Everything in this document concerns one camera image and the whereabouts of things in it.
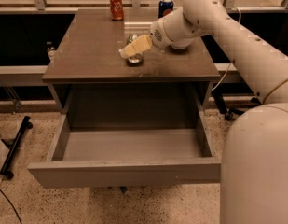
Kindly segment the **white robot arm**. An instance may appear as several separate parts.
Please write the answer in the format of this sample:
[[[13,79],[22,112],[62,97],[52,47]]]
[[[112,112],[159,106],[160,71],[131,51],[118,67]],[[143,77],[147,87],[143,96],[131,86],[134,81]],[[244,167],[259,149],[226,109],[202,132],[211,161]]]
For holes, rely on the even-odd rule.
[[[220,171],[220,224],[288,224],[288,57],[233,20],[219,0],[184,0],[120,51],[183,49],[211,35],[260,104],[230,127]]]

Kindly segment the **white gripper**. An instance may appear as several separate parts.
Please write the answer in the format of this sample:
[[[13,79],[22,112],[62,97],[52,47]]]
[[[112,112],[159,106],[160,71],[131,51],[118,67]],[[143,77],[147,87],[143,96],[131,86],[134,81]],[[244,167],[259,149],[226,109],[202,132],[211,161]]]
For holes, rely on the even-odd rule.
[[[150,36],[140,35],[131,44],[119,51],[123,59],[129,58],[134,51],[144,52],[152,47],[152,43],[158,49],[165,49],[172,44],[171,29],[173,22],[168,16],[154,21],[150,26]]]

